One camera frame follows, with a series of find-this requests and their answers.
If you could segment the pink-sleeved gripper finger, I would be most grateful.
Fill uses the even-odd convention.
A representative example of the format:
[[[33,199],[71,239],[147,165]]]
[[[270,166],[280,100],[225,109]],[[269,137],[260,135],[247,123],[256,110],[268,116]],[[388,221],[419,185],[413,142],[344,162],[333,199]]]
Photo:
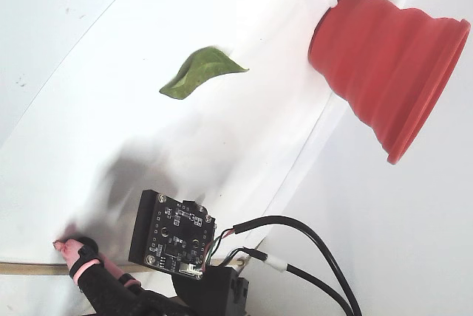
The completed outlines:
[[[85,295],[96,315],[122,315],[122,286],[105,270],[103,253],[78,240],[54,241],[65,260],[69,276]]]

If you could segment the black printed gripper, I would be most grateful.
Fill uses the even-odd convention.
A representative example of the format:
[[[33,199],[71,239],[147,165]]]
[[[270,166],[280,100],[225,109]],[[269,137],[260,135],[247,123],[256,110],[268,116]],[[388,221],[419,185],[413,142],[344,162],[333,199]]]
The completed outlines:
[[[202,278],[173,275],[172,283],[179,298],[144,289],[139,280],[101,255],[104,268],[131,292],[140,307],[140,315],[246,315],[249,281],[232,267],[208,267]]]

